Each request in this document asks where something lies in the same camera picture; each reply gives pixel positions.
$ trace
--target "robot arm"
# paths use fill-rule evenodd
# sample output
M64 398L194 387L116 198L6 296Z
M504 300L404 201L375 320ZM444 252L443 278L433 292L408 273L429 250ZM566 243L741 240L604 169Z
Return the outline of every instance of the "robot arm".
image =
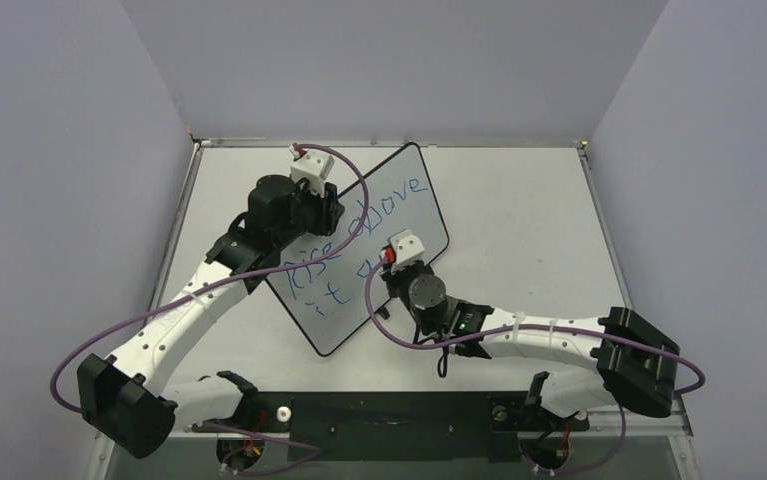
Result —
M248 196L248 211L231 223L174 297L190 297L189 301L156 316L105 359L92 354L80 364L80 409L87 422L136 458L143 458L173 428L227 418L245 395L256 391L232 372L166 386L207 330L263 277L198 292L231 276L278 266L280 252L305 233L333 234L345 210L338 203L336 186L324 181L333 163L330 155L301 152L291 176L259 179Z
M607 340L552 330L574 327L679 353L677 344L632 310L613 307L602 317L561 319L473 304L447 295L445 284L422 261L423 253L421 240L409 230L392 237L381 252L382 278L389 296L401 300L422 334L444 341L512 326L508 333L457 344L453 353L484 359L521 356L577 367L536 375L528 392L531 406L541 406L560 419L614 404L649 417L671 414L675 361ZM525 324L545 329L518 330Z

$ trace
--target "gray panel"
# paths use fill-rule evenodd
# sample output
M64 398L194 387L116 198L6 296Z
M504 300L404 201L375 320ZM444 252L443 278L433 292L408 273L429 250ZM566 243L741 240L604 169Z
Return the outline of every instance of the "gray panel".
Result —
M365 282L389 237L410 229L425 248L430 262L448 246L430 178L418 145L404 147L376 167L367 179L369 212L364 224L362 188L353 186L341 195L345 213L330 237L304 235L283 251L283 265L315 258L344 242L350 232L360 233L336 257L307 268L271 275L268 282L320 355L329 355L366 320ZM386 285L372 288L375 308L388 299Z
M634 306L710 378L705 478L767 478L767 2L669 2L591 145Z
M588 139L666 0L123 0L196 137Z
M615 438L572 437L569 467L586 465L601 459L610 451ZM268 467L282 465L286 451L282 445L266 448L263 461ZM173 439L165 442L153 455L136 460L120 448L113 453L107 473L110 480L204 480L224 479L218 475L215 440ZM550 478L533 475L526 463L487 463L485 459L460 459L451 462L315 462L282 474L285 479L510 479ZM678 479L677 466L668 437L628 437L621 452L603 467L574 476L575 479L632 478L639 480Z
M191 149L117 1L0 1L0 478L82 476L47 382L147 307Z

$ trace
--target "gray floor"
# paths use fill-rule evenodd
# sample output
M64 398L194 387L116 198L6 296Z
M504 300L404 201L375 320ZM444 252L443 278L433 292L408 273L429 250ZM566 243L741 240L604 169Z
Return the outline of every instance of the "gray floor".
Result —
M613 438L572 438L572 457L568 466L597 461L612 447ZM680 478L667 437L629 437L621 452L603 467L569 478L632 478L671 480ZM272 445L261 461L274 459L270 467L286 458L282 445ZM168 440L153 455L136 460L116 447L108 477L115 480L144 479L227 479L218 475L215 440ZM527 464L488 464L485 460L466 459L452 462L317 462L298 467L272 478L281 479L516 479L532 477Z

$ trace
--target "whiteboard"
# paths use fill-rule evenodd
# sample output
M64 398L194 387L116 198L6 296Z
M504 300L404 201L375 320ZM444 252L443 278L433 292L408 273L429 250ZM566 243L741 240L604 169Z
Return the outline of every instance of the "whiteboard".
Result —
M268 276L268 284L300 327L312 348L321 355L333 353L368 320L365 279L378 262L389 237L410 229L421 238L425 261L432 261L448 246L448 230L427 174L421 149L414 143L401 147L368 174L368 217L363 225L363 195L354 183L339 195L345 213L330 237L306 234L281 255L282 265L297 264L328 253L360 228L360 234L323 262ZM388 300L386 286L375 282L375 309Z

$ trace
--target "purple cable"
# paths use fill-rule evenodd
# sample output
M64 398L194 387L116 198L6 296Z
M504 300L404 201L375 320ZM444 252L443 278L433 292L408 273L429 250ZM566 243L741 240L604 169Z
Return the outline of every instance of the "purple cable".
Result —
M298 465L302 465L302 464L304 464L304 463L306 463L306 462L316 458L317 456L321 455L322 453L324 453L324 450L322 450L322 449L320 449L320 448L318 448L318 447L316 447L314 445L308 445L306 443L300 443L300 442L293 442L292 440L288 440L288 439L285 439L285 438L271 437L271 436L268 436L268 435L263 435L261 433L249 432L247 430L242 430L240 428L228 427L228 426L225 426L225 425L219 425L217 423L212 423L212 422L203 422L203 426L204 427L209 427L209 428L214 428L216 430L222 430L222 431L225 431L225 432L240 433L242 435L247 435L247 436L249 436L251 438L257 438L259 440L264 440L264 441L267 441L267 442L280 443L282 445L286 445L286 446L289 446L289 447L303 448L304 450L311 450L313 452L312 454L307 455L306 457L303 457L300 460L295 460L294 462L287 463L286 465L283 465L281 467L272 468L271 470L263 470L261 472L246 472L244 470L240 470L239 471L239 475L241 475L243 477L264 477L266 475L273 475L275 473L285 472L286 470L291 470L291 469L297 467ZM230 460L234 456L236 456L239 453L241 453L243 450L244 450L244 448L239 448L239 449L233 450L232 452L230 452L230 453L228 453L227 455L224 456L224 458L221 460L221 463L223 463L225 465L230 465Z
M488 335L496 335L498 333L505 333L510 332L513 330L513 326L507 326L507 327L498 327L493 328L490 330L486 330L484 332L477 332L477 333L471 333L468 335L463 335L462 337L453 338L450 340L445 340L444 342L434 343L434 344L426 344L426 345L415 345L410 342L406 342L404 340L401 340L400 338L393 335L391 332L386 330L386 328L383 326L382 323L380 323L380 319L377 318L377 314L374 313L374 306L371 305L371 282L374 280L374 277L377 276L377 272L380 271L380 269L383 268L383 262L378 263L372 270L371 273L368 274L368 277L365 279L365 308L368 310L368 316L371 318L371 321L374 322L374 325L377 327L378 330L380 330L380 333L383 334L386 338L389 340L395 342L396 344L409 348L412 350L433 350L436 348L444 348L450 345L456 345L458 343L468 342L470 340L476 340L479 338L486 337ZM519 330L542 330L542 331L550 331L551 328L545 325L532 325L532 324L524 324L519 325ZM560 333L572 333L572 334L578 334L578 335L586 335L590 337L596 337L603 340L609 340L613 343L618 343L622 345L627 345L633 348L636 348L638 350L642 350L643 352L651 353L654 355L659 355L665 359L672 360L675 362L680 363L681 365L687 366L690 370L695 372L696 375L698 375L698 380L693 383L692 385L679 388L675 390L675 396L677 395L683 395L685 393L694 392L695 390L698 390L701 388L704 383L707 382L707 377L704 375L704 372L701 371L701 368L699 368L694 363L690 362L689 360L686 360L685 358L675 355L671 352L666 352L663 350L659 350L657 348L651 347L649 345L645 345L639 342L634 342L633 340L628 340L626 338L618 337L615 335L610 335L608 333L600 333L600 332L593 332L589 330L584 330L582 328L573 328L573 327L554 327L553 331L560 332ZM616 442L616 445L613 447L613 449L608 453L604 458L601 460L589 464L584 465L582 467L575 467L570 468L568 470L561 470L561 471L555 471L554 473L562 473L562 474L569 474L569 473L580 473L585 472L589 470L593 470L595 468L598 468L608 461L612 460L613 457L615 457L619 450L621 450L622 446L624 445L624 439L625 434L627 433L627 420L625 419L624 415L624 409L619 405L619 414L621 415L622 419L622 430L621 430L621 436L619 437L619 441Z
M362 225L365 223L365 219L368 216L368 205L369 205L369 196L368 196L368 184L365 182L365 177L362 176L362 172L357 168L356 165L354 165L353 162L348 160L348 157L342 155L341 153L337 152L336 150L333 150L329 147L324 147L321 145L315 145L312 143L304 143L300 145L295 145L296 150L320 150L324 153L329 153L330 155L333 155L334 157L338 158L342 162L345 163L345 165L350 168L354 174L356 174L357 179L359 180L359 184L362 187L362 196L363 196L363 207L362 207L362 215L360 215L359 223L357 224L357 227L354 229L353 232L351 232L350 235L348 235L348 238L345 239L344 242L340 243L336 248L330 250L327 252L326 255L322 255L320 257L313 258L311 260L307 260L305 262L296 263L294 265L285 265L282 267L273 267L273 268L263 268L261 270L255 270L252 272L245 272L241 273L239 275L235 275L232 277L227 277L223 280L219 280L212 285L207 285L206 287L200 288L198 290L195 290L192 292L195 296L203 295L204 293L214 290L218 287L227 285L228 283L238 282L240 280L244 280L246 278L251 277L259 277L259 276L265 276L272 273L278 273L278 272L286 272L289 270L294 270L297 268L303 268L307 267L309 265L312 265L314 263L321 262L322 260L326 260L333 255L338 254L342 250L345 249L345 247L348 246L349 243L353 241L354 238L356 238L359 235L360 230L362 229ZM169 310L172 310L174 308L179 307L180 305L192 301L191 297L183 297L177 300L174 300L171 303L168 303L167 305L163 305L159 308L155 308L147 313L143 313L137 317L133 317L129 320L124 320L123 322L113 325L106 330L98 333L97 335L93 336L92 338L86 340L83 342L79 347L77 347L73 352L69 353L67 357L65 357L64 360L59 364L59 366L56 367L56 370L53 371L53 375L50 377L50 395L53 396L53 399L56 400L56 403L61 405L62 407L71 410L72 412L81 413L80 407L74 405L73 403L68 402L64 398L62 398L62 395L59 394L59 390L56 388L56 382L59 380L59 376L62 375L62 371L65 370L65 367L68 366L69 363L71 363L75 358L77 358L77 355L81 354L85 349L89 348L93 344L97 343L98 340L109 336L112 333L117 332L118 330L121 330L122 328L129 327L130 325L133 325L134 323L141 322L143 320L147 320L150 317L153 317L155 315L159 315L160 313L165 313Z
M365 308L368 310L368 315L371 318L371 321L374 322L374 325L377 327L378 330L380 330L380 333L382 333L386 338L397 343L398 345L402 347L409 348L412 350L433 350L436 348L444 348L450 345L456 345L458 343L468 342L470 340L476 340L489 335L496 335L499 333L511 332L514 328L512 325L509 325L506 327L498 327L498 328L493 328L483 332L470 333L468 335L463 335L462 337L445 340L444 342L425 344L425 345L415 345L410 342L401 340L400 338L396 337L391 332L386 330L383 324L380 323L380 320L377 318L377 315L374 313L374 306L371 305L371 281L374 280L375 275L377 274L378 271L380 271L381 268L383 268L383 262L378 263L371 270L371 273L368 275L368 277L365 279ZM519 325L518 329L550 331L551 327L547 325L523 324L523 325ZM584 330L582 328L574 328L574 327L554 327L553 330L555 332L560 332L560 333L573 333L578 335L585 335L588 337L600 338L602 340L609 340L613 343L627 345L637 350L642 350L643 352L650 353L653 355L659 355L667 360L672 360L674 362L680 363L681 365L685 365L690 370L695 372L696 375L698 375L698 380L692 385L675 390L675 395L683 395L685 393L694 392L695 390L698 390L699 388L704 386L704 384L707 382L707 376L704 375L704 372L701 371L701 368L699 368L697 365L690 362L689 360L681 357L680 355L675 355L674 353L666 352L664 350L660 350L658 348L654 348L650 345L645 345L643 343L634 342L633 340L628 340L623 337L610 335L609 333L593 332L590 330Z

